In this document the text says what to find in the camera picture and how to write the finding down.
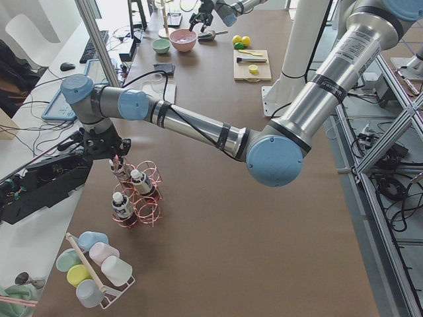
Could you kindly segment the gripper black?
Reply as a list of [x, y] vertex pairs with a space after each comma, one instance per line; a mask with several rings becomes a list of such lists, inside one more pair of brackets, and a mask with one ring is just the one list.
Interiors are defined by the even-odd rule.
[[212, 12], [215, 2], [213, 0], [201, 0], [200, 2], [198, 13], [193, 13], [189, 19], [189, 31], [193, 31], [197, 24], [202, 23], [200, 31], [203, 33], [212, 23]]
[[122, 139], [115, 129], [96, 133], [94, 129], [83, 132], [83, 156], [90, 160], [114, 159], [123, 161], [131, 147], [131, 139]]

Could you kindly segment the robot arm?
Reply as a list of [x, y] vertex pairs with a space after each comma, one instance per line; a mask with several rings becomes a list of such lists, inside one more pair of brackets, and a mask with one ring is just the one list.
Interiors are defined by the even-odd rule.
[[312, 137], [362, 73], [421, 18], [421, 1], [354, 3], [346, 32], [313, 78], [260, 132], [231, 127], [139, 90], [96, 85], [83, 74], [69, 76], [60, 89], [84, 127], [85, 153], [94, 159], [124, 156], [130, 148], [118, 136], [113, 118], [145, 120], [230, 153], [261, 184], [284, 186], [299, 175]]
[[207, 27], [211, 26], [213, 21], [213, 12], [217, 13], [226, 27], [231, 27], [236, 23], [237, 17], [249, 13], [257, 5], [261, 5], [265, 2], [266, 0], [242, 0], [228, 4], [224, 0], [201, 1], [198, 12], [193, 13], [189, 19], [189, 31], [193, 31], [197, 24], [202, 25], [200, 32], [203, 32]]

